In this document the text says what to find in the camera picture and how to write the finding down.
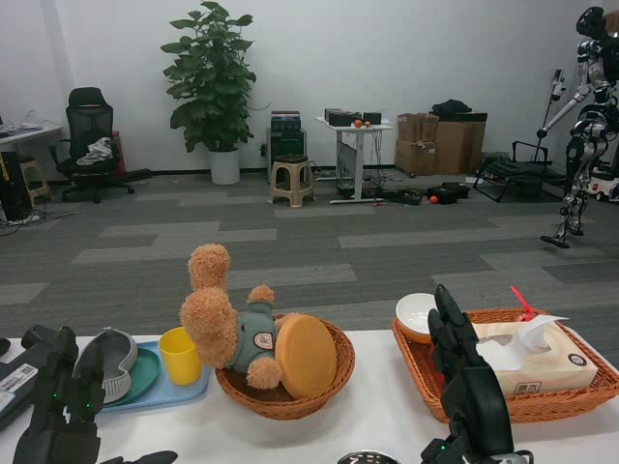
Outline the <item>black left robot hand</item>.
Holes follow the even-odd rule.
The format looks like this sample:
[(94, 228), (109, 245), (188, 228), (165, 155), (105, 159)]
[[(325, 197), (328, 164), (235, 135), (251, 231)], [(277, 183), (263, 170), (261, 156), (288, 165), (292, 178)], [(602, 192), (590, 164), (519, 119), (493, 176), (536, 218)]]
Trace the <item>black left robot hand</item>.
[(35, 377), (31, 420), (13, 462), (95, 463), (101, 447), (96, 415), (107, 400), (129, 391), (137, 345), (127, 333), (105, 329), (79, 349), (73, 329), (43, 334), (38, 326), (26, 332), (21, 345), (32, 348), (37, 341), (48, 351)]

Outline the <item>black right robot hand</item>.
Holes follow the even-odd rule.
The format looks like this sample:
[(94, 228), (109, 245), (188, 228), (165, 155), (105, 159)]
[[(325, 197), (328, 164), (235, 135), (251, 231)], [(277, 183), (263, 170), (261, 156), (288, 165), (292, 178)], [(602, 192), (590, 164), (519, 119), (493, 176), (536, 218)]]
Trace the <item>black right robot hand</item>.
[(446, 289), (434, 293), (427, 323), (433, 363), (444, 377), (440, 402), (450, 435), (433, 439), (424, 463), (509, 463), (515, 453), (510, 415), (498, 379), (478, 353), (479, 338), (467, 313)]

